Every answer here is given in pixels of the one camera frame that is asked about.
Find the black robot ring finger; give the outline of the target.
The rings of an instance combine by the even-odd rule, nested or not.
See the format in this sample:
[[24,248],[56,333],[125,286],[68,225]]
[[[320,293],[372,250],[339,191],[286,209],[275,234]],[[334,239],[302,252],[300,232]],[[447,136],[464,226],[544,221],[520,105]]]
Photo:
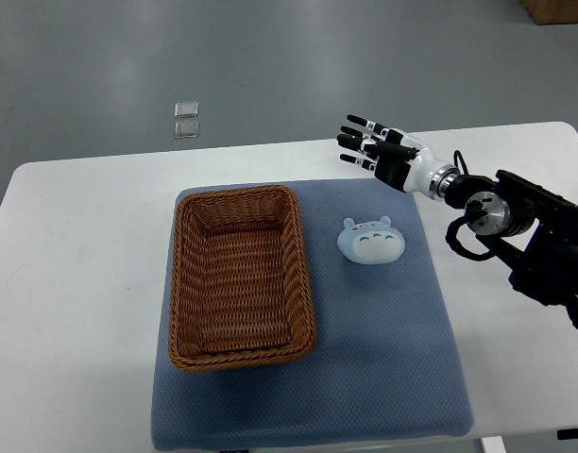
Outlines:
[[360,139],[371,139],[376,142],[384,142],[386,140],[388,130],[382,129],[379,134],[374,132],[364,132],[349,126],[341,126],[340,130],[342,133],[347,134],[351,137],[360,138]]

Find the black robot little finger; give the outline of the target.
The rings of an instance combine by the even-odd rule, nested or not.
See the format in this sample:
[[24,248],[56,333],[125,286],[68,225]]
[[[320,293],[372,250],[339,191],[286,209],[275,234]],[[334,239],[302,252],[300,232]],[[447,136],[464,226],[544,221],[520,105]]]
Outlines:
[[348,114],[347,120],[352,124],[364,127],[366,130],[372,132],[375,135],[387,135],[389,132],[389,127],[367,120],[357,115]]

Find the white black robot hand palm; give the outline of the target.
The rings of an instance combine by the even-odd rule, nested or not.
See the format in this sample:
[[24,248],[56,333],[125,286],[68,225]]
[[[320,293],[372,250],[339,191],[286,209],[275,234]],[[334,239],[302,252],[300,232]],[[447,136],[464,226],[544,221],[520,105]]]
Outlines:
[[443,198],[446,186],[454,179],[454,165],[440,160],[432,148],[399,129],[390,128],[383,136],[386,143],[413,148],[410,158],[379,156],[374,176],[403,193],[422,193],[429,198]]

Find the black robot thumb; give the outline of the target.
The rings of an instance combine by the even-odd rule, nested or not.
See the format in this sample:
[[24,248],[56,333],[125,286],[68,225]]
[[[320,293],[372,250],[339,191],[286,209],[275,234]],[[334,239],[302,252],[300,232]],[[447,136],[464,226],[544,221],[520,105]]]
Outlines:
[[414,147],[386,142],[365,144],[364,151],[371,155],[387,157],[389,159],[414,159],[419,152],[419,150]]

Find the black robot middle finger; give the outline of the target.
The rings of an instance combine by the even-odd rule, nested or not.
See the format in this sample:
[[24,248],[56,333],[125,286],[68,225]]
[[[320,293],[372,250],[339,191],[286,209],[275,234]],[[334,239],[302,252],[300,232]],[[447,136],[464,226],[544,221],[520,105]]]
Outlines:
[[338,134],[337,143],[348,150],[357,152],[371,152],[378,142],[371,138],[354,137],[349,134]]

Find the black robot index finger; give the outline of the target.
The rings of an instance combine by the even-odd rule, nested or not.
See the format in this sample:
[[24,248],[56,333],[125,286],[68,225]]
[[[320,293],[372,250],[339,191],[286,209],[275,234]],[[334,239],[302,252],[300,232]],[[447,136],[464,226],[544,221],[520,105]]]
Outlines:
[[359,166],[361,168],[364,168],[367,171],[374,171],[376,168],[376,162],[370,159],[366,159],[366,158],[357,158],[354,157],[352,155],[348,155],[348,154],[341,154],[339,156],[341,161]]

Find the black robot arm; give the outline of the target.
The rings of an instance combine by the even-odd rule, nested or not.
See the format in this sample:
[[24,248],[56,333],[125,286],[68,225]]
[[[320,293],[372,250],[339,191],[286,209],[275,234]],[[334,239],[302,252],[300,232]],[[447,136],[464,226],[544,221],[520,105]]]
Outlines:
[[578,206],[512,172],[472,174],[463,154],[438,159],[420,139],[348,115],[336,140],[340,159],[402,193],[461,210],[445,241],[472,261],[501,260],[512,288],[543,306],[562,306],[578,329]]

